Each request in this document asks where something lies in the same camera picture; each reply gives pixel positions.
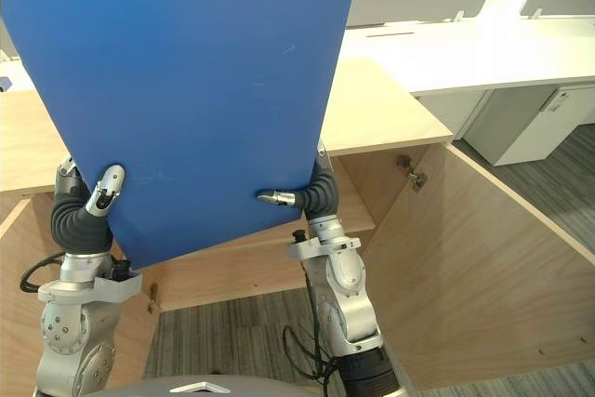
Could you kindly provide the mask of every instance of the open cabinet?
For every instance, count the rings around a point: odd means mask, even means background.
[[[0,394],[29,396],[42,308],[18,280],[59,250],[46,192],[65,149],[35,92],[4,95],[0,112]],[[452,137],[370,61],[339,63],[323,138],[387,344],[420,390],[594,358],[595,256]],[[404,155],[427,177],[421,188],[397,166]],[[298,228],[306,222],[144,269],[144,294],[125,304],[117,329],[110,384],[141,379],[160,311],[304,286],[285,250]]]
[[[595,256],[451,145],[429,146],[416,172],[427,182],[403,187],[364,251],[383,335],[416,388],[595,357]]]

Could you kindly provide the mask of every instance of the blue panel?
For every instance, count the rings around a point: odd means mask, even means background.
[[[135,267],[298,218],[350,0],[3,0],[27,71]]]

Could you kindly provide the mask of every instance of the cabinet hinge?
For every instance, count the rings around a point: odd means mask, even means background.
[[[147,306],[147,312],[153,313],[155,310],[155,303],[157,302],[157,291],[159,290],[159,285],[157,283],[152,283],[151,288],[149,290],[149,305]]]
[[[411,157],[409,155],[397,155],[397,167],[403,172],[407,179],[411,182],[413,191],[417,192],[428,181],[428,176],[423,172],[416,172],[411,164]]]

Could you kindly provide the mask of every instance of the black wire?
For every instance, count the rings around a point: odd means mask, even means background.
[[[45,267],[46,265],[50,265],[50,264],[62,265],[62,262],[57,260],[57,258],[64,256],[64,253],[65,252],[60,251],[59,253],[54,253],[53,255],[48,256],[47,258],[43,258],[42,260],[37,262],[35,265],[33,265],[29,270],[27,270],[20,277],[20,284],[19,284],[20,290],[22,290],[25,293],[37,293],[37,290],[39,290],[39,285],[31,284],[29,282],[29,278],[31,278],[31,275],[34,274],[39,269],[41,269],[42,267]]]
[[[314,292],[312,290],[312,285],[310,282],[310,278],[308,274],[305,272],[306,275],[306,287],[308,289],[308,298],[310,300],[310,307],[312,311],[312,326],[313,326],[313,335],[308,334],[311,339],[314,341],[314,352],[309,351],[302,342],[298,339],[298,335],[296,331],[291,325],[286,325],[283,328],[283,349],[285,356],[289,363],[291,363],[292,367],[303,377],[309,380],[315,380],[319,384],[323,386],[324,397],[328,397],[328,384],[330,381],[330,377],[337,371],[337,359],[335,357],[330,357],[328,353],[322,348],[320,345],[320,321],[318,320],[318,313],[316,312],[316,304],[314,302]],[[296,361],[290,354],[289,346],[288,346],[288,335],[293,339],[294,343],[297,344],[299,350],[312,359],[314,361],[314,370],[312,373],[308,373],[301,369]],[[323,357],[323,353],[326,355],[328,360],[325,360]]]

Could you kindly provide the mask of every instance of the gray carpet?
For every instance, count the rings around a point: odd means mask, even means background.
[[[281,336],[285,324],[303,327],[300,338],[302,342],[309,341],[311,311],[305,289],[164,312],[145,377],[239,374],[312,386],[284,356]],[[308,370],[304,357],[296,358]],[[423,392],[413,389],[402,369],[397,374],[409,397],[595,396],[595,361]],[[329,395],[344,395],[337,374],[331,381]]]
[[[492,167],[464,141],[456,146],[595,251],[594,125],[578,127],[540,162]],[[162,313],[145,376],[218,372],[311,383],[285,359],[285,324],[302,327],[300,338],[309,341],[311,311],[304,289]],[[298,363],[308,369],[303,357]],[[423,392],[413,390],[403,370],[398,375],[410,397],[595,397],[595,361]],[[343,395],[337,377],[329,394]]]
[[[454,144],[595,252],[595,125],[577,127],[547,159],[516,165],[491,166]]]

